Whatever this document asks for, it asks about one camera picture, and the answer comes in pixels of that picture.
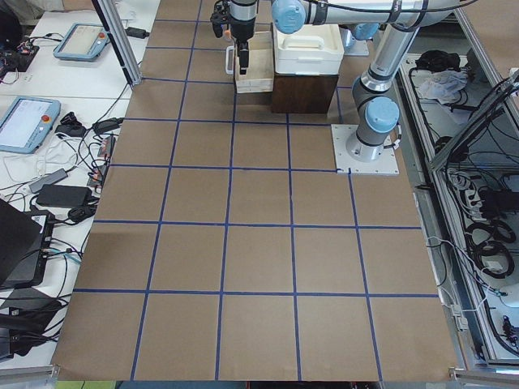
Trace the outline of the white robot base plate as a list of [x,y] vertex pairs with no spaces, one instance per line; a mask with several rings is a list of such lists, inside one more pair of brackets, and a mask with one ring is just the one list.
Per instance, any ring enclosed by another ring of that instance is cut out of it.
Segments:
[[367,146],[358,139],[357,128],[357,125],[331,125],[336,172],[397,176],[399,168],[390,137],[386,137],[383,145]]

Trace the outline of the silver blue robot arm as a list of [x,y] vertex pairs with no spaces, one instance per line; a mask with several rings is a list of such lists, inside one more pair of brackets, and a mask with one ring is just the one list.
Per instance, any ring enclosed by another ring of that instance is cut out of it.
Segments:
[[275,27],[284,34],[305,25],[385,25],[375,56],[354,82],[359,124],[345,142],[352,158],[372,162],[380,157],[400,117],[397,104],[386,94],[418,30],[468,5],[467,1],[274,1],[271,12]]

